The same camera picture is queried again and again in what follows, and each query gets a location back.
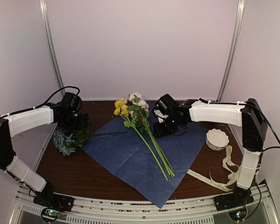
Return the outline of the blue wrapping paper sheet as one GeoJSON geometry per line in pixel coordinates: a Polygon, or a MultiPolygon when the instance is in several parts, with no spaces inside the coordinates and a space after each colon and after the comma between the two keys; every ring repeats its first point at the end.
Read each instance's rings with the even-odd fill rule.
{"type": "Polygon", "coordinates": [[[126,129],[121,118],[112,116],[113,108],[111,101],[85,104],[97,134],[83,148],[91,157],[86,169],[87,197],[146,199],[162,207],[169,199],[202,195],[203,190],[187,171],[204,146],[204,127],[189,124],[184,135],[158,140],[175,173],[174,178],[165,180],[147,144],[134,130],[126,129]]]}

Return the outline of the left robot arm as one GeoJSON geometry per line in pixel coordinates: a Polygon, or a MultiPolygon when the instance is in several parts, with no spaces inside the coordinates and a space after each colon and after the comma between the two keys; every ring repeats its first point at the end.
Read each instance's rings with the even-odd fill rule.
{"type": "Polygon", "coordinates": [[[0,170],[40,194],[40,200],[47,207],[57,204],[57,195],[51,192],[48,181],[20,158],[14,147],[23,146],[21,134],[31,137],[38,128],[45,126],[55,124],[70,137],[88,128],[91,122],[88,114],[79,111],[81,106],[80,96],[67,92],[57,103],[47,99],[34,107],[0,115],[0,170]]]}

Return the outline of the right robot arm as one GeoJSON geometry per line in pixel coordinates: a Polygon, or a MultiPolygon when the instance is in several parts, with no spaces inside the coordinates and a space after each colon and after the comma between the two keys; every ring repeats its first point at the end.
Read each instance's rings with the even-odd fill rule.
{"type": "Polygon", "coordinates": [[[230,202],[240,206],[247,198],[247,191],[260,169],[263,153],[274,148],[280,149],[280,139],[273,126],[262,112],[254,98],[237,102],[217,102],[211,100],[187,99],[178,103],[169,94],[155,102],[153,113],[158,119],[154,123],[154,135],[162,138],[172,135],[179,128],[184,129],[191,122],[213,122],[227,124],[231,132],[242,141],[242,162],[235,192],[230,195],[230,202]],[[267,130],[270,129],[278,145],[264,148],[267,130]]]}

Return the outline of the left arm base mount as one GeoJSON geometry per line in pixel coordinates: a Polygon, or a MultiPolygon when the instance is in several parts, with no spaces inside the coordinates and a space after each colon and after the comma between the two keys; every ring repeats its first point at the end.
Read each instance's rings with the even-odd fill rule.
{"type": "Polygon", "coordinates": [[[61,212],[71,212],[74,204],[74,198],[71,196],[63,196],[59,194],[54,194],[52,201],[44,201],[40,197],[36,196],[33,199],[33,203],[41,205],[43,207],[53,208],[54,210],[61,212]]]}

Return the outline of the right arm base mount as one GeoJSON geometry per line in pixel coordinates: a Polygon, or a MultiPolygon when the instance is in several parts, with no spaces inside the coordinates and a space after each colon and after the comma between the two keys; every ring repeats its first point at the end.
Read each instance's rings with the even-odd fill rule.
{"type": "Polygon", "coordinates": [[[229,210],[253,203],[252,195],[242,196],[240,194],[226,194],[214,197],[214,203],[217,211],[229,210]]]}

